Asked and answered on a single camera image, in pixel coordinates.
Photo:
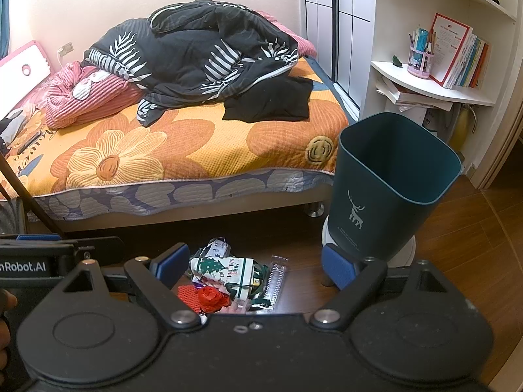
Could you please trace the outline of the person's left hand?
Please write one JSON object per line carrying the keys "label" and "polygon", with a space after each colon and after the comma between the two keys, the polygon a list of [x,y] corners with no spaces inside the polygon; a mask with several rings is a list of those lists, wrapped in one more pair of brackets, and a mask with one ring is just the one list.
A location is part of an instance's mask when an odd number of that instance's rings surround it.
{"label": "person's left hand", "polygon": [[0,345],[1,345],[1,370],[5,369],[8,362],[7,348],[11,342],[10,327],[5,320],[5,312],[10,311],[18,304],[17,297],[10,292],[1,289],[1,325],[0,325]]}

